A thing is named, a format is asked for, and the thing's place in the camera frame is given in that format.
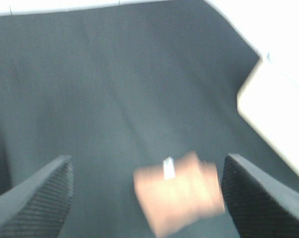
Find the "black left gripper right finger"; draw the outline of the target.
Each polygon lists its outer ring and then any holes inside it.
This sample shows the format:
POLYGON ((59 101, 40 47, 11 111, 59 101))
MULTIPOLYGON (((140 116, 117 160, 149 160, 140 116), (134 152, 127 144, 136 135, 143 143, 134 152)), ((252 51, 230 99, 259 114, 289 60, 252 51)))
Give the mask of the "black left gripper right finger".
POLYGON ((221 189, 242 238, 299 238, 299 193, 239 154, 225 157, 221 189))

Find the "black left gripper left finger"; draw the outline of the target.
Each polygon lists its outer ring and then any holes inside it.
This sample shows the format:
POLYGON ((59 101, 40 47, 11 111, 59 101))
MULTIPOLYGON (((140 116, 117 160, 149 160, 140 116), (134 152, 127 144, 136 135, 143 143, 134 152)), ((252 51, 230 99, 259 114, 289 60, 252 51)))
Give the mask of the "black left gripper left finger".
POLYGON ((57 238, 74 195, 70 156, 59 156, 0 196, 0 238, 57 238))

